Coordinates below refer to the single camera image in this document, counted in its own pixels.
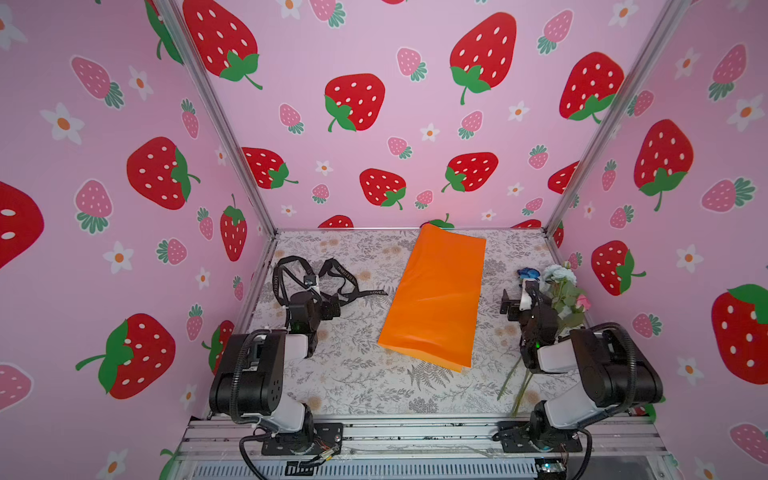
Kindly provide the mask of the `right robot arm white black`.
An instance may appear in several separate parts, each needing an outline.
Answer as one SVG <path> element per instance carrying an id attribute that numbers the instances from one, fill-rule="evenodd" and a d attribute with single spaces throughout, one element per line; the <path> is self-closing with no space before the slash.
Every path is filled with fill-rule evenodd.
<path id="1" fill-rule="evenodd" d="M 504 293 L 500 313 L 520 325 L 520 359 L 529 373 L 579 374 L 575 386 L 539 402 L 528 421 L 498 424 L 492 439 L 505 452 L 579 452 L 579 435 L 588 426 L 661 400 L 659 375 L 620 324 L 572 329 L 560 337 L 559 316 L 536 282 L 526 284 L 519 300 Z"/>

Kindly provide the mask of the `blue fake rose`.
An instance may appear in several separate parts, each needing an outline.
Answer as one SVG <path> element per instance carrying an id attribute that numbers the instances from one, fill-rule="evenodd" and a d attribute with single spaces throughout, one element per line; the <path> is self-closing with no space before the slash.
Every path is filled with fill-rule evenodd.
<path id="1" fill-rule="evenodd" d="M 525 267 L 517 271 L 517 274 L 521 281 L 538 281 L 541 278 L 541 273 L 535 268 Z"/>

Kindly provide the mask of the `pink fake rose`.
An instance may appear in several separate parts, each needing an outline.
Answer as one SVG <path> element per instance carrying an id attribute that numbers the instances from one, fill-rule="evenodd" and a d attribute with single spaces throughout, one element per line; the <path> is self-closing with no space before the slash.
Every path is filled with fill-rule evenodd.
<path id="1" fill-rule="evenodd" d="M 575 302 L 568 306 L 566 309 L 566 315 L 563 318 L 563 322 L 566 328 L 576 328 L 584 324 L 585 313 L 590 309 L 591 303 L 588 298 L 581 294 Z"/>

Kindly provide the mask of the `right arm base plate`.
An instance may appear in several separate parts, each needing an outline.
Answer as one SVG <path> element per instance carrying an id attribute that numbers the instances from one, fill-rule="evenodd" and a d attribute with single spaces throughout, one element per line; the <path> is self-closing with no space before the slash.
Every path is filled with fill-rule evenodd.
<path id="1" fill-rule="evenodd" d="M 505 453 L 579 453 L 583 451 L 576 430 L 562 430 L 532 422 L 502 421 L 491 440 Z"/>

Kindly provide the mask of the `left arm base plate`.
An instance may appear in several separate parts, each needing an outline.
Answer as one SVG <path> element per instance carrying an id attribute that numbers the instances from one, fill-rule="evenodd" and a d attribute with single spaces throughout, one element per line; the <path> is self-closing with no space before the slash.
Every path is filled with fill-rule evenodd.
<path id="1" fill-rule="evenodd" d="M 316 456 L 342 446 L 343 423 L 321 422 L 294 433 L 280 433 L 266 440 L 261 447 L 263 456 Z"/>

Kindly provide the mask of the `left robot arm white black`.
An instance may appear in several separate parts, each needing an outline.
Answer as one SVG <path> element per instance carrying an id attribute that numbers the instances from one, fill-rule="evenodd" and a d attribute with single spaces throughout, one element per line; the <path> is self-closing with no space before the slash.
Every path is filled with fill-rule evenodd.
<path id="1" fill-rule="evenodd" d="M 276 435 L 312 434 L 311 409 L 284 392 L 285 364 L 313 356 L 320 323 L 338 317 L 340 308 L 336 295 L 299 292 L 289 299 L 285 327 L 232 336 L 210 388 L 211 412 Z"/>

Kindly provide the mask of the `orange wrapping paper sheet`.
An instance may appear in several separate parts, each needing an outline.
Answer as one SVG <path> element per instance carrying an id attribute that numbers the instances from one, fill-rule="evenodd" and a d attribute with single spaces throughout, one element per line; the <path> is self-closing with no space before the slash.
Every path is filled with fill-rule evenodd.
<path id="1" fill-rule="evenodd" d="M 427 224 L 378 345 L 456 372 L 472 366 L 486 240 Z"/>

